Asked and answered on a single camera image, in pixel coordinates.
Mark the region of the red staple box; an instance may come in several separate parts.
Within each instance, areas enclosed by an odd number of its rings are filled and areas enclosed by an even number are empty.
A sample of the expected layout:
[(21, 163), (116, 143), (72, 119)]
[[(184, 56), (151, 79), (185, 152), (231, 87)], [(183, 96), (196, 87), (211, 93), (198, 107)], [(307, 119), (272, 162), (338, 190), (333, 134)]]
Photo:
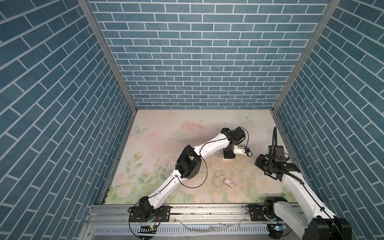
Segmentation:
[(228, 179), (228, 178), (225, 178), (225, 179), (224, 179), (224, 184), (225, 184), (226, 186), (232, 188), (232, 187), (234, 186), (235, 183), (234, 183), (232, 180), (230, 180), (230, 179)]

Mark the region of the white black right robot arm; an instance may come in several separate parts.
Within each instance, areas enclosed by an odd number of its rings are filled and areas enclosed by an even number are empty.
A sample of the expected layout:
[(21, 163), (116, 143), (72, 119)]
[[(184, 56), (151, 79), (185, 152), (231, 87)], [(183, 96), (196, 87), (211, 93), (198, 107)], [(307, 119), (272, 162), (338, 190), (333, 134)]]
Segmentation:
[(282, 146), (271, 145), (259, 155), (255, 165), (273, 180), (283, 183), (297, 200), (302, 213), (294, 210), (283, 197), (267, 197), (264, 213), (271, 220), (284, 221), (302, 240), (350, 240), (352, 227), (339, 218), (315, 194), (300, 169), (285, 157)]

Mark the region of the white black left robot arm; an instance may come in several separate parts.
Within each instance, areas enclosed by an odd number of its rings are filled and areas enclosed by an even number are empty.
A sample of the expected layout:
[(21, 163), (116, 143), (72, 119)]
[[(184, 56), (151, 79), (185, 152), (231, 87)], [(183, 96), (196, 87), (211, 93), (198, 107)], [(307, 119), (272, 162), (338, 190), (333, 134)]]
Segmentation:
[(245, 147), (239, 147), (247, 136), (242, 127), (234, 130), (223, 128), (213, 139), (196, 147), (186, 146), (176, 161), (174, 170), (170, 176), (152, 194), (140, 198), (137, 206), (140, 210), (139, 216), (147, 219), (153, 217), (168, 196), (184, 185), (184, 182), (194, 178), (200, 171), (202, 163), (206, 164), (205, 158), (223, 151), (225, 160), (232, 160), (236, 155), (244, 155)]

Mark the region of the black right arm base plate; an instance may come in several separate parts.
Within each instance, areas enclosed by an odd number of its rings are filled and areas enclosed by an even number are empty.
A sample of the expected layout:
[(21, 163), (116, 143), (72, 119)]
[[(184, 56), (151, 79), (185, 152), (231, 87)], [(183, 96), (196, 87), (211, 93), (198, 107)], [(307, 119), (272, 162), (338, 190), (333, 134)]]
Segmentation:
[(275, 219), (270, 219), (265, 214), (265, 206), (259, 204), (250, 204), (246, 206), (252, 222), (272, 222)]

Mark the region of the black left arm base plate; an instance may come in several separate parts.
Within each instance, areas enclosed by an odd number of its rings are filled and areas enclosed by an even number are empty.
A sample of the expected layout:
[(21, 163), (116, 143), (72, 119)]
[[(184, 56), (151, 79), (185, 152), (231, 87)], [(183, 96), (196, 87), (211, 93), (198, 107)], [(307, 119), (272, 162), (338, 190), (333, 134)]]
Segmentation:
[(145, 213), (139, 206), (133, 206), (128, 209), (130, 213), (129, 220), (133, 223), (147, 223), (147, 222), (169, 222), (171, 215), (171, 206), (161, 206), (158, 209), (150, 210)]

